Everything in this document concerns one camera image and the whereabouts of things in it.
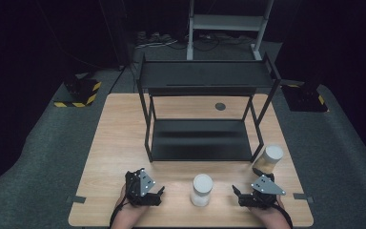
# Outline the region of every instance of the human hand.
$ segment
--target human hand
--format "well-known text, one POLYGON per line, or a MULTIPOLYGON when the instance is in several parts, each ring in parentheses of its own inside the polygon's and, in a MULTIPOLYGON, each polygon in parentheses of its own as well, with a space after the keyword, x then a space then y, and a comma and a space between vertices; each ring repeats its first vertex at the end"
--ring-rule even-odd
MULTIPOLYGON (((281 201, 280 195, 277 195, 277 203, 282 209, 284 204, 281 201)), ((267 229, 287 229, 290 228, 287 220, 284 216, 275 208, 270 207, 267 209, 261 209, 257 207, 248 207, 249 211, 259 218, 267 229)))
MULTIPOLYGON (((126 195, 126 184, 120 192, 120 197, 115 203, 115 207, 118 206, 126 195)), ((150 206, 132 206, 128 203, 127 199, 124 199, 122 204, 126 204, 117 213, 112 224, 112 229, 131 229, 139 221, 139 219, 148 211, 150 206)))

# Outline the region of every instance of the plastic container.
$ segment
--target plastic container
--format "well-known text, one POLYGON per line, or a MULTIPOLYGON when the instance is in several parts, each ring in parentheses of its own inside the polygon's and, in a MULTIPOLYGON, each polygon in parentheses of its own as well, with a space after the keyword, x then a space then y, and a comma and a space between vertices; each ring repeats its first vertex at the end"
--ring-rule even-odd
POLYGON ((277 162, 283 158, 283 150, 277 145, 267 146, 263 154, 256 160, 253 168, 263 174, 271 174, 277 162))
POLYGON ((190 193, 190 200, 197 207, 207 206, 210 202, 210 192, 213 189, 213 180, 210 176, 199 174, 193 181, 193 190, 190 193))

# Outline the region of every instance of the table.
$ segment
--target table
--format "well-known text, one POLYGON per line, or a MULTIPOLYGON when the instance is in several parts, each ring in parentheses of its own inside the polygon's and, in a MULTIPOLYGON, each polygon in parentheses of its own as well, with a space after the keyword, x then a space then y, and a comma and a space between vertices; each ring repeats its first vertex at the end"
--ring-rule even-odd
MULTIPOLYGON (((254 107, 260 109, 265 94, 254 97, 254 107)), ((156 101, 157 115, 173 114, 181 117, 215 117, 242 115, 247 98, 204 96, 193 99, 160 97, 156 101), (215 109, 223 102, 227 109, 215 109)), ((303 193, 279 123, 272 106, 267 110, 262 132, 265 143, 278 144, 284 157, 274 169, 275 183, 287 192, 282 197, 294 226, 307 227, 314 222, 308 202, 295 199, 294 193, 303 193)), ((146 124, 138 94, 109 94, 100 117, 91 150, 76 195, 86 198, 75 202, 69 223, 72 226, 108 226, 112 209, 125 182, 127 171, 145 168, 156 181, 151 192, 165 186, 162 203, 151 207, 136 224, 137 227, 257 227, 261 226, 252 214, 237 203, 232 185, 242 193, 252 191, 250 184, 257 179, 249 161, 154 161, 150 163, 144 147, 146 124), (213 179, 211 200, 206 207, 195 207, 190 201, 193 179, 197 174, 208 174, 213 179)), ((257 144, 255 133, 248 132, 251 146, 257 144)))

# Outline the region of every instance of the silver bracket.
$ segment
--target silver bracket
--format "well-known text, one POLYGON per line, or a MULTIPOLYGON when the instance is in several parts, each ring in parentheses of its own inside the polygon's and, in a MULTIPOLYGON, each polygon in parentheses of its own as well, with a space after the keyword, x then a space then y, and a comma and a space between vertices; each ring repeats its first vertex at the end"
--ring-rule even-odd
POLYGON ((155 185, 155 181, 148 176, 148 174, 145 172, 145 170, 141 170, 139 173, 139 181, 140 181, 140 187, 141 187, 141 197, 144 197, 147 195, 147 193, 150 192, 152 187, 155 185))
POLYGON ((254 183, 252 183, 252 188, 256 189, 262 194, 273 194, 284 196, 286 193, 278 185, 272 182, 271 179, 262 175, 254 183))

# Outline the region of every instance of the white lid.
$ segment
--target white lid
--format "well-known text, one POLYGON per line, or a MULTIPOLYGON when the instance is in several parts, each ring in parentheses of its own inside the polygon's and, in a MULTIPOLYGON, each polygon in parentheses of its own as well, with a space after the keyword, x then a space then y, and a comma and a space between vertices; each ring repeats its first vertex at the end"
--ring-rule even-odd
POLYGON ((206 194, 213 189, 213 180, 206 174, 199 174, 195 176, 193 186, 198 193, 206 194))
POLYGON ((283 158, 284 153, 281 147, 277 145, 270 145, 266 147, 263 155, 267 161, 276 164, 281 158, 283 158))

